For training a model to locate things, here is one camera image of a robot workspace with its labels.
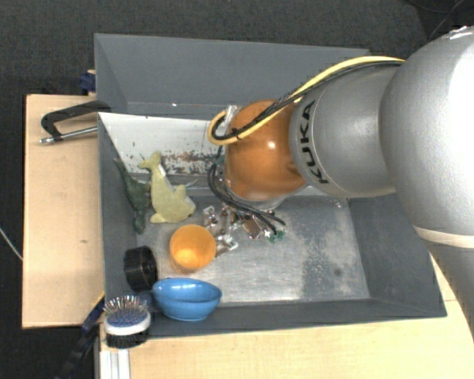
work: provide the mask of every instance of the gray container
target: gray container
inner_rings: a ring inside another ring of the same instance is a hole
[[[96,36],[97,91],[114,112],[210,119],[228,104],[282,96],[331,64],[366,53],[332,47]],[[150,246],[160,278],[171,274],[166,248],[177,226],[150,225],[143,235],[136,235],[113,161],[119,153],[101,119],[99,150],[105,286],[106,297],[112,298],[130,293],[123,271],[128,249]],[[171,178],[186,181],[193,174],[178,172]],[[197,203],[197,212],[187,223],[200,223],[205,206],[219,206],[203,177],[189,195]],[[224,297],[214,314],[202,322],[182,323],[157,312],[150,335],[446,315],[430,255],[395,195],[340,201],[306,189],[288,198],[277,214],[288,223],[283,242],[242,237],[237,250],[195,276],[221,287]]]

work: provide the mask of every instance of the wooden table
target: wooden table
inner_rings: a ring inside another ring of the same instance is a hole
[[[47,135],[40,127],[43,114],[93,99],[27,98],[24,328],[79,325],[103,291],[96,135],[39,144]],[[87,117],[60,129],[94,122]],[[472,379],[472,337],[435,267],[448,311],[444,318],[150,340],[122,353],[120,361],[128,364],[122,368],[133,379]],[[101,340],[100,355],[106,365],[117,351]]]

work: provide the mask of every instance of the white cable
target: white cable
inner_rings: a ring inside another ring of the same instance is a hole
[[[12,249],[12,251],[17,255],[17,258],[19,258],[21,261],[23,261],[23,257],[21,256],[21,254],[19,253],[19,251],[17,251],[16,247],[14,246],[14,244],[10,241],[10,239],[7,237],[6,233],[3,231],[3,229],[0,227],[0,234],[2,235],[2,237],[6,240],[7,244],[9,245],[9,247]]]

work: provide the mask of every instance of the wooden board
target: wooden board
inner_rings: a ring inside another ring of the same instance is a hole
[[[44,114],[94,96],[26,99],[23,327],[79,325],[103,294],[96,133],[42,145]],[[60,122],[94,126],[94,114]]]

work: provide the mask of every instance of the brush bristles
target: brush bristles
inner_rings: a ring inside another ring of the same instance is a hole
[[[141,323],[148,316],[148,305],[135,295],[124,295],[105,303],[107,322],[116,327]]]

